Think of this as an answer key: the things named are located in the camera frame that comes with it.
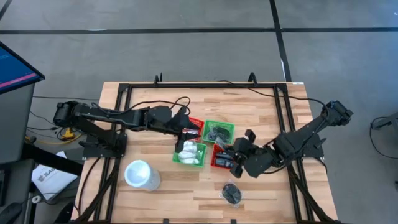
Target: red basket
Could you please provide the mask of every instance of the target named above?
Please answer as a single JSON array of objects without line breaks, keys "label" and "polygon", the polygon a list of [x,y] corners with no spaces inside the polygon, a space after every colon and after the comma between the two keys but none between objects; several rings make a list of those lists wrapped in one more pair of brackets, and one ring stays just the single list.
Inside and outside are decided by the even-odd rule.
[{"label": "red basket", "polygon": [[[203,130],[203,127],[204,127],[204,125],[205,125],[205,122],[204,122],[204,121],[201,121],[201,120],[199,120],[199,119],[196,119],[196,118],[191,118],[191,117],[189,117],[189,120],[190,120],[194,125],[196,125],[196,126],[199,127],[198,134],[201,135],[201,132],[202,132],[202,130]],[[200,137],[197,137],[197,138],[195,138],[194,140],[195,140],[195,141],[199,141],[199,140],[200,140]]]},{"label": "red basket", "polygon": [[219,147],[218,145],[216,145],[216,144],[214,144],[213,145],[213,155],[211,155],[211,166],[213,166],[213,167],[217,167],[217,168],[222,168],[222,169],[227,169],[227,170],[230,170],[230,168],[227,168],[227,167],[222,167],[222,166],[219,166],[219,165],[217,165],[216,164],[216,153],[217,152],[222,152],[222,151],[224,151],[224,149],[222,149],[221,147]]}]

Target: white plastic cup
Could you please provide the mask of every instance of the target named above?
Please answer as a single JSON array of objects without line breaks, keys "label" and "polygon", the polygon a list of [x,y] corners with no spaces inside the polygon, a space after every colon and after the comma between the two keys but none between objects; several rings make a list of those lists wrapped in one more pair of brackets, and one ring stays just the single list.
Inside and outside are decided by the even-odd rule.
[{"label": "white plastic cup", "polygon": [[160,185],[159,172],[142,160],[133,161],[127,166],[124,180],[132,187],[149,191],[156,190]]}]

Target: black computer mouse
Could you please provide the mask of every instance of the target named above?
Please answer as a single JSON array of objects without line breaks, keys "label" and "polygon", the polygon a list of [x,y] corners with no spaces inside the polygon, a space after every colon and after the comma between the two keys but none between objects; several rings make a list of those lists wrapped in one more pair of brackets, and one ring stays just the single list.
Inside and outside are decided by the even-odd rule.
[{"label": "black computer mouse", "polygon": [[0,213],[0,223],[1,224],[13,224],[14,221],[18,218],[19,214],[21,214],[22,205],[19,203],[11,203],[9,204],[1,213]]},{"label": "black computer mouse", "polygon": [[236,205],[242,200],[242,193],[234,184],[226,184],[223,187],[223,197],[229,203]]}]

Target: white paper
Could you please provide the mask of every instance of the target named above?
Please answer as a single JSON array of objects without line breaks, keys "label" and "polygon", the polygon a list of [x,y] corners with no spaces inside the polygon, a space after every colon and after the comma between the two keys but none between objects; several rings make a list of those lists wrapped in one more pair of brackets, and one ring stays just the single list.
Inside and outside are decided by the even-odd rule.
[{"label": "white paper", "polygon": [[[66,158],[64,152],[58,152],[57,156]],[[74,181],[77,175],[59,171],[52,167],[38,165],[32,173],[32,181],[46,200],[50,200]]]}]

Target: wooden tabletop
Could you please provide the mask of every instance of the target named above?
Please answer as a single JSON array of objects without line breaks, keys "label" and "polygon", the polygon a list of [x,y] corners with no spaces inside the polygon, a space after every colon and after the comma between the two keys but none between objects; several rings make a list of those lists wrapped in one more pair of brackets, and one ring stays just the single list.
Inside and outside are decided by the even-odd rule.
[{"label": "wooden tabletop", "polygon": [[[118,82],[104,83],[100,106],[114,108],[118,85]],[[302,83],[287,83],[287,86],[290,96],[307,97]],[[273,95],[271,89],[256,90]],[[246,129],[252,129],[257,136],[255,144],[261,146],[280,133],[274,98],[245,88],[136,88],[132,91],[130,105],[152,100],[175,101],[181,96],[191,98],[190,116],[235,124],[235,138],[243,136]],[[281,103],[286,130],[289,130],[283,100]],[[290,104],[297,129],[312,120],[308,101],[291,99]],[[164,104],[153,103],[142,107],[157,105]],[[107,123],[97,124],[104,129],[110,128]],[[237,219],[238,223],[295,223],[286,169],[256,179],[244,173],[237,179],[228,170],[210,166],[213,146],[208,142],[205,143],[205,165],[199,168],[172,162],[175,144],[173,136],[150,131],[127,131],[127,135],[126,155],[121,160],[112,223],[161,223],[164,218],[170,219],[171,223],[229,223],[231,219]],[[125,168],[136,159],[145,160],[160,172],[162,181],[156,191],[135,189],[124,181]],[[92,158],[85,162],[81,180],[86,177],[94,160]],[[103,161],[101,159],[97,163],[88,178],[83,193],[83,210],[98,192]],[[326,214],[337,218],[325,168],[313,159],[304,159],[303,163],[310,193]],[[233,181],[243,193],[238,208],[220,198],[220,190],[228,181]],[[305,218],[303,199],[299,195]],[[108,195],[102,204],[101,218],[105,218],[107,202]]]}]

